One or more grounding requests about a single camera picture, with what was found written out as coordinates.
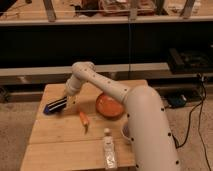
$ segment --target wooden table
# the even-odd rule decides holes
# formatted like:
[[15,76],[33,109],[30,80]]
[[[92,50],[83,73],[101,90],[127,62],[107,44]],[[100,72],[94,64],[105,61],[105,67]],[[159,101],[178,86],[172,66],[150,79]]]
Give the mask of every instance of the wooden table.
[[[147,84],[145,80],[122,81],[129,86]],[[46,86],[36,121],[33,126],[29,145],[23,159],[22,171],[63,171],[104,168],[102,138],[103,130],[112,131],[119,167],[134,166],[131,146],[125,143],[120,129],[127,120],[125,114],[119,120],[107,120],[95,110],[95,100],[101,90],[93,85],[84,84],[76,97],[76,104],[60,115],[43,114],[45,104],[61,97],[64,84]],[[84,134],[76,107],[88,114],[89,131]]]

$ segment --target cable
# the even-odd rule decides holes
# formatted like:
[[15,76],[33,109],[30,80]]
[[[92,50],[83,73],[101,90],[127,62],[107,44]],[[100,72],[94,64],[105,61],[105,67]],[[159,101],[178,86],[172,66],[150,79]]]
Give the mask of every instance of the cable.
[[130,79],[130,74],[131,74],[131,62],[132,62],[132,28],[131,28],[131,23],[130,23],[130,18],[128,19],[128,31],[129,31],[129,36],[128,36],[128,53],[129,53],[129,70],[128,70],[128,80]]
[[179,146],[177,146],[176,148],[181,148],[181,147],[183,147],[183,146],[186,144],[186,142],[187,142],[187,140],[188,140],[188,137],[189,137],[190,128],[191,128],[191,118],[192,118],[192,114],[193,114],[193,112],[195,111],[195,109],[197,109],[202,103],[203,103],[203,98],[202,98],[202,100],[201,100],[197,105],[195,105],[195,106],[192,108],[192,110],[189,112],[188,127],[187,127],[187,131],[186,131],[185,139],[184,139],[183,143],[180,144]]
[[197,107],[200,106],[199,119],[198,119],[198,134],[200,136],[200,139],[201,139],[201,142],[202,142],[202,145],[203,145],[205,160],[206,160],[208,169],[209,169],[209,171],[212,171],[211,166],[209,164],[208,156],[207,156],[206,146],[205,146],[205,143],[204,143],[201,131],[200,131],[201,116],[202,116],[202,111],[203,111],[203,104],[204,104],[204,101],[206,100],[206,89],[204,87],[203,81],[201,81],[201,87],[202,87],[202,99],[201,99],[200,103],[198,103],[197,105],[195,105],[192,108],[192,110],[190,111],[190,113],[189,113],[189,123],[188,123],[188,128],[187,128],[186,136],[185,136],[185,139],[184,139],[183,143],[181,145],[179,145],[179,142],[178,142],[177,138],[175,136],[173,136],[173,138],[174,138],[175,146],[176,146],[177,149],[183,147],[186,144],[187,139],[189,137],[190,128],[191,128],[191,117],[192,117],[192,113],[195,111],[195,109]]
[[[203,102],[204,102],[204,100],[206,99],[206,89],[205,89],[203,83],[201,84],[201,86],[202,86],[202,88],[203,88],[203,93],[204,93],[204,96],[203,96]],[[203,150],[204,150],[204,155],[205,155],[205,159],[206,159],[206,164],[207,164],[207,166],[208,166],[209,171],[212,171],[212,169],[211,169],[211,167],[210,167],[210,164],[209,164],[208,156],[207,156],[206,146],[205,146],[205,143],[204,143],[204,140],[203,140],[201,131],[200,131],[200,126],[201,126],[201,115],[202,115],[202,110],[203,110],[203,104],[204,104],[204,103],[202,103],[202,104],[201,104],[201,107],[200,107],[200,113],[199,113],[199,119],[198,119],[198,133],[199,133],[199,136],[200,136],[202,145],[203,145]]]

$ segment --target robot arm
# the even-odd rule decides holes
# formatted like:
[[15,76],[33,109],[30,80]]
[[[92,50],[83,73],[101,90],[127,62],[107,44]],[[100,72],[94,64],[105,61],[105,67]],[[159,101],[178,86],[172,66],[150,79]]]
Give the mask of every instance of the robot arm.
[[130,89],[94,71],[94,64],[77,62],[72,66],[72,76],[66,83],[69,95],[75,95],[88,81],[103,92],[124,104],[139,171],[180,171],[164,106],[159,94],[149,86]]

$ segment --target floor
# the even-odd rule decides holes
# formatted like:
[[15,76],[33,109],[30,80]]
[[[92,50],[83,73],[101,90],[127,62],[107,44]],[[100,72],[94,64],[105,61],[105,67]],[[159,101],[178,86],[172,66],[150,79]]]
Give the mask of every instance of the floor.
[[18,171],[39,102],[0,103],[0,171]]
[[[213,168],[213,100],[205,102],[201,131]],[[18,171],[32,130],[39,102],[0,103],[0,171]],[[183,141],[191,107],[167,109],[171,129]],[[197,132],[198,110],[192,116],[192,129],[187,144],[178,150],[183,171],[208,171]]]

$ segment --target orange bowl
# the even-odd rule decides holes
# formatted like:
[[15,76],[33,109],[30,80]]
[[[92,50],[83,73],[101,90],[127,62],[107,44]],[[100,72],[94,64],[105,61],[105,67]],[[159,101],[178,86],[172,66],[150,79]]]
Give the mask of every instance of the orange bowl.
[[124,107],[112,97],[101,93],[96,99],[96,110],[105,117],[118,117],[124,113]]

